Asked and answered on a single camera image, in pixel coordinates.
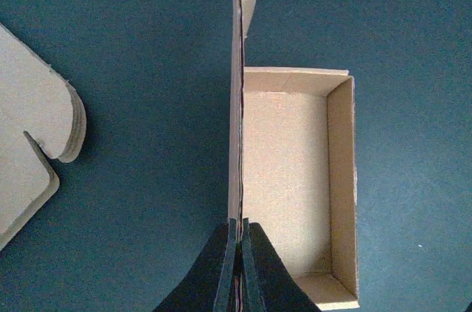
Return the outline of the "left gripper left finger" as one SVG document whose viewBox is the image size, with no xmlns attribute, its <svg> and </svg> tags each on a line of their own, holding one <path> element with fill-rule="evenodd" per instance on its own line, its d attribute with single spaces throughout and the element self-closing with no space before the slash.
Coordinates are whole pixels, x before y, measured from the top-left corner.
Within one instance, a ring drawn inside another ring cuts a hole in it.
<svg viewBox="0 0 472 312">
<path fill-rule="evenodd" d="M 229 311 L 234 299 L 236 220 L 217 226 L 184 279 L 156 311 Z"/>
</svg>

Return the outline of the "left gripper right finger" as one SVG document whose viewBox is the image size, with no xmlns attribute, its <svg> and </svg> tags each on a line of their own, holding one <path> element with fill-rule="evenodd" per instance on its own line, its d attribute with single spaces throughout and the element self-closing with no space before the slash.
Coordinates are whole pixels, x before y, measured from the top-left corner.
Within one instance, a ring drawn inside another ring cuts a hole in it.
<svg viewBox="0 0 472 312">
<path fill-rule="evenodd" d="M 243 220 L 243 311 L 319 311 L 294 282 L 259 223 Z"/>
</svg>

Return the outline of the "cardboard box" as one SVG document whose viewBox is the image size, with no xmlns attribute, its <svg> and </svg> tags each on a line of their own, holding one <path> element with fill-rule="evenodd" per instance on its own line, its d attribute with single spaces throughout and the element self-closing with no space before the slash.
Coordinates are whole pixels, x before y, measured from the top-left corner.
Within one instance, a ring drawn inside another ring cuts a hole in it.
<svg viewBox="0 0 472 312">
<path fill-rule="evenodd" d="M 354 79 L 346 70 L 247 66 L 256 0 L 232 0 L 228 217 L 259 223 L 319 311 L 359 306 Z"/>
</svg>

